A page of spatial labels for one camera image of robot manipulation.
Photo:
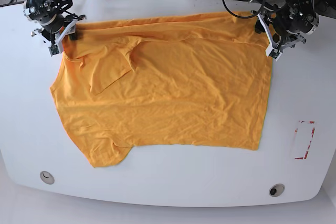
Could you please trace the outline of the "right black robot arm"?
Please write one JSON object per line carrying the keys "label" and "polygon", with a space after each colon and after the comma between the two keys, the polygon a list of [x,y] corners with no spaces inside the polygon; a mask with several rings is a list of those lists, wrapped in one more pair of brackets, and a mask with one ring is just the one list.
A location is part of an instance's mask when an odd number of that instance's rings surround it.
{"label": "right black robot arm", "polygon": [[69,36],[77,39],[76,23],[86,19],[85,15],[76,15],[68,11],[73,0],[25,0],[23,13],[29,21],[41,25],[32,31],[31,36],[40,36],[48,43],[50,54],[63,52],[62,40]]}

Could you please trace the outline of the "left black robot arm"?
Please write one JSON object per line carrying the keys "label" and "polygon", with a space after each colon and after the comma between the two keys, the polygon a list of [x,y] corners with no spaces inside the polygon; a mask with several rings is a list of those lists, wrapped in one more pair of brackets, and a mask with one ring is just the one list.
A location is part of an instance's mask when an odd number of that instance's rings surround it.
{"label": "left black robot arm", "polygon": [[319,15],[314,10],[314,0],[285,0],[278,7],[266,0],[256,0],[260,7],[249,16],[240,16],[232,12],[222,0],[224,8],[239,19],[257,18],[255,32],[267,35],[269,45],[266,56],[278,60],[286,48],[295,47],[296,43],[306,43],[304,35],[313,33],[319,25]]}

